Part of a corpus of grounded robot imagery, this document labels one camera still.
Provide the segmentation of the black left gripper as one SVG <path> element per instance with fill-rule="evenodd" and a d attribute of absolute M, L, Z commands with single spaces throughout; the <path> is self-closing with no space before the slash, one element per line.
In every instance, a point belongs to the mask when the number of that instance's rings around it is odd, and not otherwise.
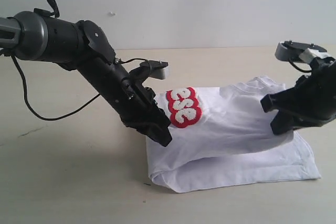
<path fill-rule="evenodd" d="M 154 101 L 155 92 L 143 85 L 152 72 L 150 66 L 139 66 L 130 72 L 123 66 L 113 66 L 113 107 L 124 125 L 144 129 L 144 135 L 167 147 L 172 140 L 171 121 Z"/>

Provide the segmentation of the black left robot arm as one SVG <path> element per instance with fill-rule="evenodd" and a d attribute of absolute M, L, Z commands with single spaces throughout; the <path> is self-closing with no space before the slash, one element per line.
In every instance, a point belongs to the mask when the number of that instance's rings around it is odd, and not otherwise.
<path fill-rule="evenodd" d="M 143 85 L 149 77 L 164 79 L 167 62 L 141 59 L 139 67 L 126 71 L 94 22 L 71 23 L 43 10 L 2 18 L 1 48 L 13 61 L 52 62 L 68 71 L 79 71 L 125 126 L 162 146 L 171 142 L 170 119 L 158 107 L 154 91 Z"/>

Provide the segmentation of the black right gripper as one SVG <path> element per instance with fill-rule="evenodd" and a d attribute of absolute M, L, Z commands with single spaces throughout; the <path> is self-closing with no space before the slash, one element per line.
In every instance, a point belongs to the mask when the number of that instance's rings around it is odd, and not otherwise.
<path fill-rule="evenodd" d="M 323 64 L 290 89 L 265 95 L 265 113 L 279 110 L 270 123 L 274 135 L 322 127 L 335 119 L 335 62 Z M 281 111 L 290 111 L 291 115 Z"/>

